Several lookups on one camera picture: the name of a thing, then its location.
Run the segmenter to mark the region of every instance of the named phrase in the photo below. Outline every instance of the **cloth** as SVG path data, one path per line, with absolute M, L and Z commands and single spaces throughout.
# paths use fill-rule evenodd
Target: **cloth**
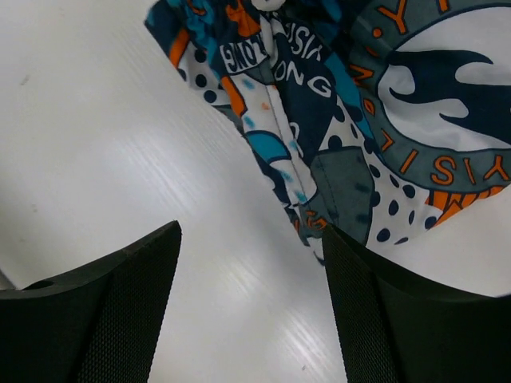
M 407 242 L 511 175 L 511 1 L 160 0 L 145 25 L 307 246 Z

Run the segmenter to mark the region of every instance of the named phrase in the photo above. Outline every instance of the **white table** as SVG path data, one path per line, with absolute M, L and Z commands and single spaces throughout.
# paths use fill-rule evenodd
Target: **white table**
M 324 270 L 235 129 L 145 31 L 152 2 L 3 0 L 0 269 L 26 286 L 178 219 L 152 382 L 346 381 Z M 504 191 L 388 256 L 510 292 L 510 200 Z

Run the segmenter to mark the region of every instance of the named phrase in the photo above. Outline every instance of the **printed fabric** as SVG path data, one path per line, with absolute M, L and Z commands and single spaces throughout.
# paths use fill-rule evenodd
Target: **printed fabric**
M 494 0 L 160 0 L 145 25 L 321 262 L 328 223 L 382 252 L 509 184 L 509 20 Z

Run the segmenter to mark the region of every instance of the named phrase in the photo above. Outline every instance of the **folded fabric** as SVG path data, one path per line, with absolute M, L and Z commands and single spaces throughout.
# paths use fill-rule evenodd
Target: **folded fabric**
M 511 174 L 511 1 L 160 0 L 145 25 L 226 115 L 304 244 L 372 251 Z

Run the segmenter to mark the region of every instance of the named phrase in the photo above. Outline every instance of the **black polka dot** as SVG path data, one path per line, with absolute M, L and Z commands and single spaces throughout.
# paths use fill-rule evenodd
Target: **black polka dot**
M 177 72 L 181 75 L 181 78 L 186 81 L 186 72 L 182 69 L 178 69 Z
M 362 121 L 363 114 L 362 110 L 356 106 L 344 104 L 344 108 L 348 111 L 348 114 L 350 115 L 351 119 L 354 122 L 360 122 Z
M 374 165 L 369 165 L 369 170 L 375 178 L 380 178 L 380 171 Z
M 369 216 L 367 214 L 359 214 L 355 217 L 355 219 L 357 220 L 357 222 L 360 222 L 360 223 L 369 223 Z
M 343 142 L 339 136 L 332 136 L 328 139 L 328 148 L 332 150 L 339 150 L 343 148 Z
M 353 134 L 354 138 L 358 138 L 357 129 L 355 128 L 355 126 L 353 124 L 350 124 L 350 126 L 351 126 L 351 134 Z
M 206 61 L 206 53 L 202 50 L 195 51 L 195 59 L 197 62 L 205 62 Z
M 370 192 L 369 187 L 367 187 L 366 185 L 359 184 L 359 183 L 355 184 L 355 189 L 361 193 L 369 193 Z
M 390 182 L 397 188 L 399 188 L 399 182 L 394 178 L 394 176 L 390 175 Z
M 208 84 L 208 80 L 206 80 L 206 76 L 203 74 L 198 74 L 197 77 L 195 77 L 195 83 L 199 88 L 203 88 Z
M 376 145 L 374 140 L 366 138 L 366 140 L 364 141 L 364 149 L 366 149 L 366 152 L 368 154 L 372 154 L 373 152 L 378 151 L 378 146 Z
M 414 198 L 415 197 L 415 188 L 412 185 L 405 185 L 402 187 L 402 190 L 405 192 L 405 195 L 408 198 Z
M 390 231 L 389 231 L 389 229 L 382 229 L 382 230 L 380 230 L 378 235 L 376 235 L 376 239 L 378 240 L 378 242 L 388 241 L 389 238 L 390 238 Z
M 207 90 L 204 92 L 204 99 L 211 104 L 216 101 L 216 93 L 212 90 Z
M 408 237 L 403 237 L 397 241 L 394 245 L 400 245 L 401 243 L 408 242 Z
M 370 197 L 370 205 L 372 207 L 377 207 L 380 204 L 380 201 L 382 200 L 382 197 L 380 197 L 380 193 L 374 192 L 373 195 Z
M 345 119 L 346 119 L 346 117 L 344 116 L 344 112 L 343 112 L 343 110 L 340 107 L 335 108 L 335 110 L 334 110 L 334 117 L 339 122 L 344 122 Z
M 426 230 L 429 230 L 431 227 L 434 226 L 434 224 L 437 222 L 437 217 L 429 217 L 425 222 L 424 222 L 424 227 L 426 228 Z
M 398 214 L 398 210 L 399 210 L 399 203 L 398 203 L 398 201 L 393 199 L 389 205 L 389 214 L 396 215 L 396 214 Z

